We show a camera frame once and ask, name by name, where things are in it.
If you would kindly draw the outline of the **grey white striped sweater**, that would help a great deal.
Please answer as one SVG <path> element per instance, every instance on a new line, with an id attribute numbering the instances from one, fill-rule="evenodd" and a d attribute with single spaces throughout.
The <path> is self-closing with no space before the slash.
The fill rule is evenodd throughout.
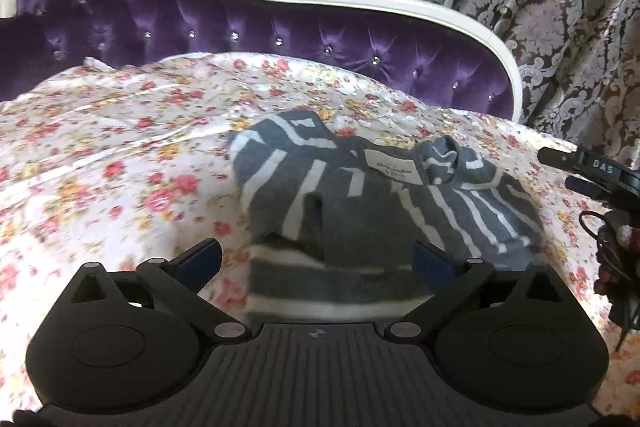
<path id="1" fill-rule="evenodd" d="M 250 230 L 246 302 L 267 322 L 387 322 L 470 258 L 523 270 L 544 228 L 518 180 L 448 136 L 409 150 L 269 115 L 227 139 Z"/>

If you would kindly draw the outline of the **purple tufted headboard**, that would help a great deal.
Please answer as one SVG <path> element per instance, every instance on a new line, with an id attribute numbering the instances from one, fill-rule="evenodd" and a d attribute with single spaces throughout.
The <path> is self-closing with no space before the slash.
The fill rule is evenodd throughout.
<path id="1" fill-rule="evenodd" d="M 511 120 L 518 65 L 465 15 L 421 0 L 1 0 L 1 95 L 94 57 L 142 65 L 193 52 L 306 58 L 424 102 Z"/>

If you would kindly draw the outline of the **floral bed sheet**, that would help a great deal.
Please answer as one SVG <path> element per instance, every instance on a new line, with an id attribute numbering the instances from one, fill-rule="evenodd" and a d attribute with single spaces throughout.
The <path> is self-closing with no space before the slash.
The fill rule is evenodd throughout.
<path id="1" fill-rule="evenodd" d="M 302 60 L 195 53 L 114 69 L 96 60 L 1 106 L 1 415 L 38 409 L 24 365 L 32 335 L 88 261 L 129 271 L 206 237 L 224 247 L 204 297 L 238 319 L 366 319 L 405 312 L 397 297 L 357 307 L 335 297 L 267 297 L 247 285 L 258 263 L 314 264 L 252 243 L 228 161 L 231 131 L 286 110 L 316 113 L 334 134 L 392 150 L 448 135 L 518 179 L 541 217 L 554 265 L 600 329 L 611 363 L 604 413 L 639 413 L 639 339 L 622 337 L 592 289 L 598 266 L 577 217 L 590 208 L 537 159 L 565 142 L 515 122 L 427 105 L 373 80 Z"/>

